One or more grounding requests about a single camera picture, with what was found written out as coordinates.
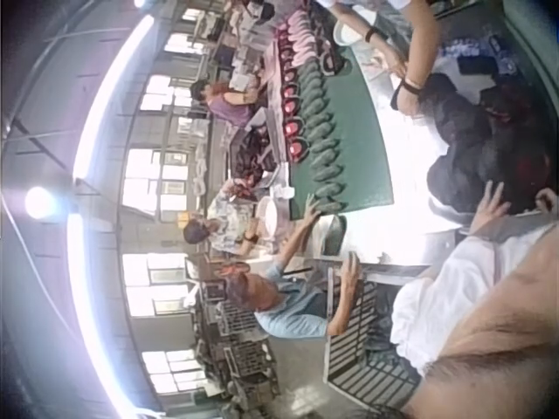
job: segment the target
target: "green mat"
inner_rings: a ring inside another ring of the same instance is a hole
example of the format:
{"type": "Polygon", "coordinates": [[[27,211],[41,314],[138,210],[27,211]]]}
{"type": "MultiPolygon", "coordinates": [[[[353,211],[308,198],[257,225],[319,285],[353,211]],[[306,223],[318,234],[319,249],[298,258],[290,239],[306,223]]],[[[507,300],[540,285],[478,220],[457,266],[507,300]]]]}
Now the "green mat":
{"type": "MultiPolygon", "coordinates": [[[[337,199],[347,204],[343,212],[390,205],[394,203],[392,183],[375,108],[353,52],[346,48],[342,55],[349,65],[341,74],[327,77],[324,85],[328,111],[335,122],[331,138],[340,140],[340,155],[335,164],[344,167],[336,181],[346,184],[337,199]]],[[[312,160],[310,154],[301,163],[291,165],[290,182],[295,188],[295,197],[290,202],[292,220],[302,218],[307,195],[319,187],[312,180],[312,160]]]]}

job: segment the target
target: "wristwatch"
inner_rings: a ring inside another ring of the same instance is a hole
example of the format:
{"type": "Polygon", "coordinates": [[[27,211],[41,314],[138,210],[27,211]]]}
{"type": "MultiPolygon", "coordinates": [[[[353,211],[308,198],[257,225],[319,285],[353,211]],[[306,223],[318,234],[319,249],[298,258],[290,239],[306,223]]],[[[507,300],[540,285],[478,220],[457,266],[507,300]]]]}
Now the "wristwatch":
{"type": "Polygon", "coordinates": [[[421,90],[422,90],[419,87],[412,86],[410,84],[410,82],[408,82],[408,80],[406,80],[406,79],[402,80],[401,87],[403,87],[405,90],[407,90],[411,94],[415,94],[416,96],[418,96],[421,93],[421,90]]]}
{"type": "Polygon", "coordinates": [[[253,235],[252,237],[247,237],[246,233],[243,236],[243,238],[247,241],[247,242],[251,242],[252,244],[256,244],[259,242],[259,236],[257,234],[253,235]]]}

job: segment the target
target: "window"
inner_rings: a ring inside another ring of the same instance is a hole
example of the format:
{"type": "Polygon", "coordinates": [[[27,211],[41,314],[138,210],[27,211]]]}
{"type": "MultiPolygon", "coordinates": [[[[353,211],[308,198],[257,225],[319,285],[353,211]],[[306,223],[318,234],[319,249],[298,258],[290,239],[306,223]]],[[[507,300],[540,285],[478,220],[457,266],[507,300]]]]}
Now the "window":
{"type": "Polygon", "coordinates": [[[172,33],[165,45],[166,52],[176,52],[179,54],[202,55],[204,44],[201,42],[190,42],[187,33],[172,33]]]}
{"type": "Polygon", "coordinates": [[[162,111],[164,106],[171,104],[190,107],[192,104],[190,84],[185,80],[172,79],[169,76],[153,75],[149,78],[146,92],[141,98],[140,109],[142,111],[162,111]]]}
{"type": "Polygon", "coordinates": [[[178,118],[178,128],[176,129],[176,131],[179,134],[188,134],[190,132],[190,130],[192,129],[192,122],[193,122],[193,119],[191,119],[191,118],[185,118],[183,116],[179,116],[179,118],[178,118]]]}
{"type": "Polygon", "coordinates": [[[202,11],[198,9],[187,9],[183,14],[183,20],[196,22],[200,13],[202,13],[202,11]]]}
{"type": "Polygon", "coordinates": [[[122,255],[124,284],[132,317],[186,313],[199,286],[186,282],[183,253],[122,255]]]}
{"type": "Polygon", "coordinates": [[[188,154],[133,148],[128,152],[122,204],[174,222],[187,209],[188,154]]]}
{"type": "Polygon", "coordinates": [[[192,391],[208,382],[193,350],[144,352],[141,357],[160,395],[192,391]]]}

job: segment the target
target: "factory floor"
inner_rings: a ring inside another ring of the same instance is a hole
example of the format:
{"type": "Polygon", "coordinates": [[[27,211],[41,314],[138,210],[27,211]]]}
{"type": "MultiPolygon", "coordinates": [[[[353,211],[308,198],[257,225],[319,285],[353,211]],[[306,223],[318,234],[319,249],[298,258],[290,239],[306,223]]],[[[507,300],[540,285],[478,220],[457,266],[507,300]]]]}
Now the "factory floor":
{"type": "Polygon", "coordinates": [[[322,380],[326,340],[270,339],[282,395],[268,406],[279,419],[352,417],[358,406],[322,380]]]}

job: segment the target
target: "white bowl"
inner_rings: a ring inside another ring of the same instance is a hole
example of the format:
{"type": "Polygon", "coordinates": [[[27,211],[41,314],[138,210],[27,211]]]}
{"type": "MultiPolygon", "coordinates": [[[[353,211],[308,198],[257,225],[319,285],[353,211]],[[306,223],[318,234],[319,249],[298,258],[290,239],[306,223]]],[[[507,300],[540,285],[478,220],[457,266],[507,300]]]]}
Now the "white bowl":
{"type": "MultiPolygon", "coordinates": [[[[372,26],[376,22],[376,12],[373,10],[365,9],[364,7],[357,5],[353,8],[357,14],[361,15],[369,24],[372,26]]],[[[362,39],[362,36],[351,29],[346,24],[338,20],[334,27],[334,41],[339,46],[349,46],[358,42],[362,39]]]]}
{"type": "Polygon", "coordinates": [[[289,211],[282,209],[270,197],[263,197],[258,206],[256,207],[256,217],[264,225],[266,233],[262,238],[271,240],[276,237],[281,237],[286,234],[289,228],[289,211]]]}

